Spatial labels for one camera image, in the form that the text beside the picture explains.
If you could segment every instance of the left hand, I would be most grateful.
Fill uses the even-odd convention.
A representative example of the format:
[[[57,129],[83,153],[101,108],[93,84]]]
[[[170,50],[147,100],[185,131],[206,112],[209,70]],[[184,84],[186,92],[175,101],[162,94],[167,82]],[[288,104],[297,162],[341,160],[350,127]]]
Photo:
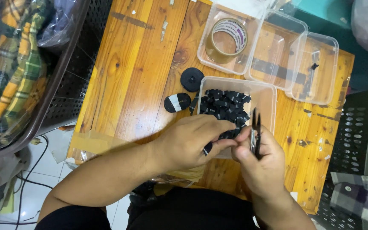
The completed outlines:
[[[219,121],[213,115],[194,115],[179,120],[152,144],[166,171],[190,169],[206,164],[221,150],[236,146],[233,139],[218,140],[221,133],[235,128],[234,123]],[[205,156],[202,149],[210,141],[213,147]]]

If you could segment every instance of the black shirt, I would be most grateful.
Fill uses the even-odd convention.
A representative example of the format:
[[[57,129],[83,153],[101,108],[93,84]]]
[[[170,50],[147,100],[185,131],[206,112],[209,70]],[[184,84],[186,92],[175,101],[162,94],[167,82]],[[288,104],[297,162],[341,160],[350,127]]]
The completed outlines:
[[[205,189],[175,188],[156,204],[130,209],[128,230],[214,229],[255,230],[252,204],[235,196]],[[35,230],[110,230],[98,207],[68,206],[43,218]]]

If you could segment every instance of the white tape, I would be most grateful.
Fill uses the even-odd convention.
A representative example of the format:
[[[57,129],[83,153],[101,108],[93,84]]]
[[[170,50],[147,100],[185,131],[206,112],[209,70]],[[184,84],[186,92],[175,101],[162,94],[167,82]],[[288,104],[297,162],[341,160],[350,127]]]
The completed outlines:
[[[175,111],[176,112],[181,111],[181,106],[180,103],[178,102],[177,94],[171,95],[168,98],[170,99],[172,106],[174,106]]]

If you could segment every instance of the plastic lid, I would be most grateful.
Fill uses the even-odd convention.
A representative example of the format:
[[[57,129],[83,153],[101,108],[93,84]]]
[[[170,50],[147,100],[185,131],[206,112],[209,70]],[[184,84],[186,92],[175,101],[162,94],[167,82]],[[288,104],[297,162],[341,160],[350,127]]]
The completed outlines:
[[[243,75],[251,66],[266,6],[257,0],[212,4],[197,57],[206,66]]]
[[[299,74],[288,97],[300,102],[327,105],[333,97],[339,44],[322,34],[308,33]]]
[[[299,72],[308,26],[303,21],[268,10],[247,80],[269,83],[289,91]]]

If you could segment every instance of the wooden tabletop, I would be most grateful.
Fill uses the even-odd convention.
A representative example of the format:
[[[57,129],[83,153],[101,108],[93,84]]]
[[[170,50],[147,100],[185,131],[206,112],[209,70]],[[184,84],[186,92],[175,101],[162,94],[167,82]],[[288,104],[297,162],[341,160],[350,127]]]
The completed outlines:
[[[188,67],[205,76],[244,78],[204,66],[197,58],[210,8],[206,0],[113,2],[68,158],[80,164],[94,156],[77,149],[78,135],[144,144],[189,116],[188,109],[169,113],[163,104],[165,97],[186,92],[180,76]],[[298,203],[310,214],[319,206],[353,61],[354,55],[340,50],[334,96],[327,106],[298,102],[278,90],[274,135],[286,154],[285,186],[298,192]],[[241,181],[238,163],[213,159],[194,186],[242,198]]]

